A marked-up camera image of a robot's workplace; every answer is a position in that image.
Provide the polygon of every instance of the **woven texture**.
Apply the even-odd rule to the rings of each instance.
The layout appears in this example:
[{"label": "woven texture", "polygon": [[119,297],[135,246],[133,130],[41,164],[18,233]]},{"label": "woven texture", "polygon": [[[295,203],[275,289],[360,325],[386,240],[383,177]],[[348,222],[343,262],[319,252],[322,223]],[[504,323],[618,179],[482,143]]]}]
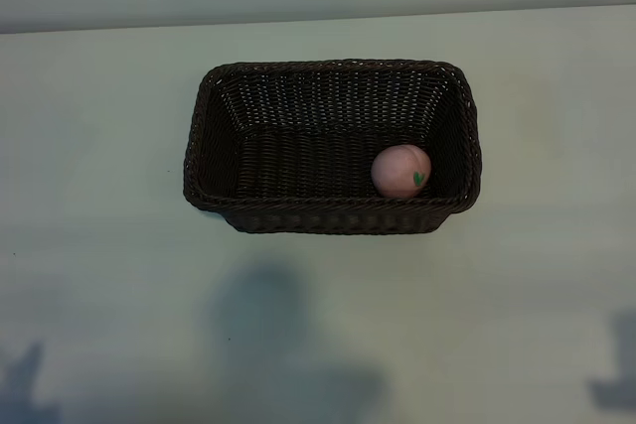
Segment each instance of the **woven texture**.
[{"label": "woven texture", "polygon": [[[432,172],[384,199],[371,165],[414,144]],[[462,71],[416,61],[233,64],[203,79],[184,195],[247,232],[419,233],[479,195],[477,111]]]}]

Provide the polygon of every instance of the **basket rim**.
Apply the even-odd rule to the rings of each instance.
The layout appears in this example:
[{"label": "basket rim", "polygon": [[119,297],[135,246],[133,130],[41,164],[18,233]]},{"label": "basket rim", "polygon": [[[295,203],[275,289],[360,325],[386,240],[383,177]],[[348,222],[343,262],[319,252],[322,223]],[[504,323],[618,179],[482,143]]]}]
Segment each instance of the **basket rim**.
[{"label": "basket rim", "polygon": [[[464,154],[468,167],[464,184],[459,194],[450,198],[231,198],[204,192],[198,181],[198,161],[201,152],[201,132],[206,126],[203,114],[213,84],[224,76],[241,72],[317,72],[317,71],[418,71],[438,73],[458,86],[464,107],[461,110],[461,126],[464,132]],[[184,160],[184,196],[198,209],[210,212],[246,211],[294,211],[317,212],[328,209],[337,211],[365,212],[449,212],[457,213],[470,209],[480,192],[481,149],[477,134],[477,109],[470,85],[461,69],[447,62],[417,60],[330,60],[312,62],[256,62],[225,64],[210,70],[201,81],[192,117],[190,138]]]}]

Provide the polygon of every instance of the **green mark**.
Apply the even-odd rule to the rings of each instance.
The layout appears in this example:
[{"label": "green mark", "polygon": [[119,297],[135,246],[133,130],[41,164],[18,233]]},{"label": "green mark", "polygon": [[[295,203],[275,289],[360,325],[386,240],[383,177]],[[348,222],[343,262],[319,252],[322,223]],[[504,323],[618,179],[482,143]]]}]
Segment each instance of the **green mark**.
[{"label": "green mark", "polygon": [[415,181],[415,185],[416,186],[421,186],[421,183],[424,182],[424,178],[426,177],[426,175],[424,173],[419,173],[418,171],[415,171],[413,173],[413,180]]}]

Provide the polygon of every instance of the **rectangular basket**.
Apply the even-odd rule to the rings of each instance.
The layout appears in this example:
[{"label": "rectangular basket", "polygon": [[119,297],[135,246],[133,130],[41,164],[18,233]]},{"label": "rectangular basket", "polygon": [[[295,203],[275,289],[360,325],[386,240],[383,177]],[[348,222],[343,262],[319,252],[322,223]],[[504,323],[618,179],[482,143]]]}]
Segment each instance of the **rectangular basket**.
[{"label": "rectangular basket", "polygon": [[[413,199],[384,199],[371,181],[397,144],[431,159]],[[201,83],[184,195],[245,232],[421,233],[469,209],[480,174],[477,111],[450,64],[233,64]]]}]

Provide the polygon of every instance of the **wicker basket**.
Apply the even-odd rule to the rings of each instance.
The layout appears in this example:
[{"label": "wicker basket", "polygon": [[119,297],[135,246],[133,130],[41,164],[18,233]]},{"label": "wicker basket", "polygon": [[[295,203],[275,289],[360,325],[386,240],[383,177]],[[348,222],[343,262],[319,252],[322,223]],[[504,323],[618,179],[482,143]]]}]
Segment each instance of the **wicker basket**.
[{"label": "wicker basket", "polygon": [[[406,143],[430,156],[430,180],[381,198],[372,162]],[[450,64],[233,64],[201,83],[184,195],[246,232],[420,233],[469,209],[480,174],[477,111]]]}]

